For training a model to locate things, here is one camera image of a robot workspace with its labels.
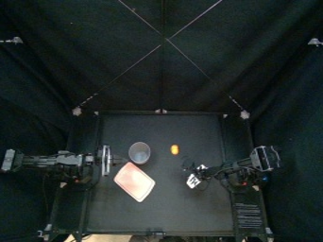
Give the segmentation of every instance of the white object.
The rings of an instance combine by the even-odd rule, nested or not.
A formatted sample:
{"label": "white object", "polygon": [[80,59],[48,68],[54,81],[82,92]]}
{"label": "white object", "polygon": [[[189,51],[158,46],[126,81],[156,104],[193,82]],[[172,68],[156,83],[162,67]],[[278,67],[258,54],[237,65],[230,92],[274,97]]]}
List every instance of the white object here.
{"label": "white object", "polygon": [[149,158],[149,146],[136,142],[128,149],[128,157],[136,164],[144,164]]}
{"label": "white object", "polygon": [[[201,164],[197,168],[197,170],[206,169],[206,166]],[[186,185],[190,189],[196,188],[196,186],[201,183],[201,180],[196,177],[196,175],[192,173],[186,179]]]}

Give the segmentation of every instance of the black curtain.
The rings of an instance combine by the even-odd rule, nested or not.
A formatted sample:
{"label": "black curtain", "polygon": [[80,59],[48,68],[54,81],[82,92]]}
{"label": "black curtain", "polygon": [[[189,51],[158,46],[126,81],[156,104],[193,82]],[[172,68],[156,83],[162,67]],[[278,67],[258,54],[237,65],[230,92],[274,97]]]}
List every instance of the black curtain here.
{"label": "black curtain", "polygon": [[[1,40],[18,36],[1,14],[0,29]],[[65,149],[70,114],[50,78],[28,47],[0,45],[0,165],[9,148],[30,155]],[[38,171],[1,174],[0,241],[36,241],[56,188]]]}
{"label": "black curtain", "polygon": [[282,167],[265,189],[269,224],[281,241],[321,241],[323,49],[306,46],[254,113],[256,145],[277,145]]}

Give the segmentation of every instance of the black cable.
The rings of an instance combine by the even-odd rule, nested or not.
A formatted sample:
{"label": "black cable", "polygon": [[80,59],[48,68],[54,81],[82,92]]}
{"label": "black cable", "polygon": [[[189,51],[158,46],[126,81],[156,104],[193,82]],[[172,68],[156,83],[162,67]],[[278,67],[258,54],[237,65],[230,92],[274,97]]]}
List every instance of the black cable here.
{"label": "black cable", "polygon": [[198,189],[198,188],[197,188],[197,186],[196,186],[196,190],[197,190],[197,191],[200,191],[200,192],[202,192],[202,191],[205,191],[205,190],[206,190],[208,185],[209,185],[209,183],[210,183],[210,179],[204,180],[204,181],[201,181],[201,182],[206,182],[206,185],[205,185],[205,186],[204,186],[204,188],[201,188],[201,189]]}
{"label": "black cable", "polygon": [[46,220],[49,220],[49,217],[48,217],[48,200],[46,200],[46,194],[45,194],[45,177],[48,176],[48,174],[45,173],[44,176],[42,176],[42,196],[44,196],[44,202],[45,202],[45,217],[46,217]]}
{"label": "black cable", "polygon": [[[220,174],[221,172],[224,172],[225,170],[229,170],[229,169],[234,169],[234,168],[233,168],[233,167],[228,167],[228,168],[224,168],[222,170],[220,170],[220,171],[216,173],[216,175],[214,175],[214,179],[217,180],[217,179],[218,179],[218,174]],[[250,172],[254,172],[254,171],[256,171],[256,169],[249,168],[249,167],[246,167],[246,166],[238,166],[237,169],[238,169],[238,170],[241,170],[241,169],[246,169],[246,170],[249,170]]]}

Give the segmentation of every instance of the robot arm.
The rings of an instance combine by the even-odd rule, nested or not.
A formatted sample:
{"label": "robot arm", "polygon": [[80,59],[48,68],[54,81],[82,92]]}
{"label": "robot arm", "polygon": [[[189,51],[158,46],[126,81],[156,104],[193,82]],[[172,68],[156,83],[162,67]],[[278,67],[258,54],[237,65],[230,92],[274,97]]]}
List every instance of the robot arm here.
{"label": "robot arm", "polygon": [[201,164],[194,167],[194,163],[185,159],[181,167],[193,172],[186,180],[190,188],[196,188],[202,181],[209,181],[213,177],[228,187],[230,185],[229,175],[236,174],[238,183],[244,183],[246,180],[256,182],[265,172],[280,167],[280,157],[273,147],[256,147],[248,158],[224,163],[221,166],[205,167]]}
{"label": "robot arm", "polygon": [[60,151],[52,156],[25,156],[18,150],[8,149],[0,171],[10,173],[21,167],[40,168],[53,174],[61,182],[96,182],[100,173],[106,176],[113,165],[109,146],[104,145],[97,155]]}

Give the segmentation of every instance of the orange object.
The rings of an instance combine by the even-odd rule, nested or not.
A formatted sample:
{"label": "orange object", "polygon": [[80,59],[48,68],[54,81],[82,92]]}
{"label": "orange object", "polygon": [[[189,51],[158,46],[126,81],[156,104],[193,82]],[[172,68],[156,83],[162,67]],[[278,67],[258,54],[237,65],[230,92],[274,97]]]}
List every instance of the orange object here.
{"label": "orange object", "polygon": [[114,176],[114,182],[141,202],[154,186],[154,180],[133,164],[126,163]]}
{"label": "orange object", "polygon": [[177,145],[170,146],[170,153],[172,153],[172,155],[177,155],[177,153],[178,153],[178,146]]}

